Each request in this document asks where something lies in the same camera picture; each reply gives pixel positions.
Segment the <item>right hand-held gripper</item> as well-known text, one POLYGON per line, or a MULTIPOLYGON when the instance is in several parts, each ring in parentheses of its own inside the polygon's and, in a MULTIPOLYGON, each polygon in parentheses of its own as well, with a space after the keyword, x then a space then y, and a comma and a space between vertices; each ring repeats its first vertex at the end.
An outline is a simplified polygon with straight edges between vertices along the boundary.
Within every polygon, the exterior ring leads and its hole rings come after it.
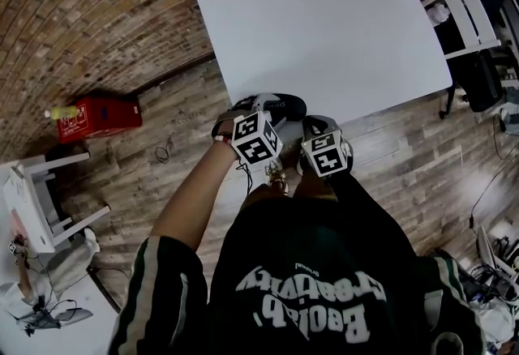
POLYGON ((353 167, 353 150, 336 121, 323 115, 302 120, 302 149, 318 177, 325 178, 353 167))

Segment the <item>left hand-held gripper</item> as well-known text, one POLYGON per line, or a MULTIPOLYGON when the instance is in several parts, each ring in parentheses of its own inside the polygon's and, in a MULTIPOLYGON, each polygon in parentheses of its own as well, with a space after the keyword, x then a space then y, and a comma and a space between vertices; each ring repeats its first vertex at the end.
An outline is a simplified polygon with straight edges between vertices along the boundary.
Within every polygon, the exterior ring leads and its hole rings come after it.
POLYGON ((267 103, 285 102, 280 95, 260 93, 254 99, 251 115, 234 120, 231 146, 242 162, 249 166, 264 165, 279 156, 283 143, 276 131, 293 121, 291 112, 283 109, 267 110, 267 103))

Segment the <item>person's left hand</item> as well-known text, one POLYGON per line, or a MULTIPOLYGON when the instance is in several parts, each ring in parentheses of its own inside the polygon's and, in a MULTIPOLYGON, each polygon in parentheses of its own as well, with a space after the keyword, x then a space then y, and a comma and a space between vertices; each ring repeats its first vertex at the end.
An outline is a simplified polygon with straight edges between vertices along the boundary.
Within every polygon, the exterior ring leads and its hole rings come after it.
POLYGON ((251 115, 255 96, 249 96, 238 101, 233 107, 220 114, 216 119, 211 136, 215 142, 231 145, 234 133, 234 120, 251 115))

